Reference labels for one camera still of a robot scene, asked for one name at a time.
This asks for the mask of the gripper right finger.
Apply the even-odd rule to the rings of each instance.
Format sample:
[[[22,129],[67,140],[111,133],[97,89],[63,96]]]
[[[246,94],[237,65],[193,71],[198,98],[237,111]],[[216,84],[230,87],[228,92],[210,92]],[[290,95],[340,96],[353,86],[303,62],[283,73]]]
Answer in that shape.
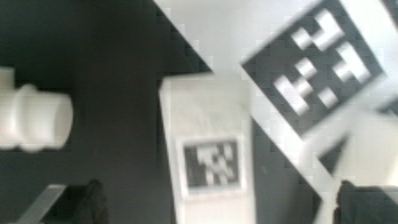
[[[398,187],[342,182],[337,224],[398,224]]]

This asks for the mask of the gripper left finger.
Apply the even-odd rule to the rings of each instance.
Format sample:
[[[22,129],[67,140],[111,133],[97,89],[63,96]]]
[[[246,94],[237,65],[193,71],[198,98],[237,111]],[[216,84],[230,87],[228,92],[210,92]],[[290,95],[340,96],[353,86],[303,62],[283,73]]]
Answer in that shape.
[[[104,184],[47,186],[17,224],[109,224]]]

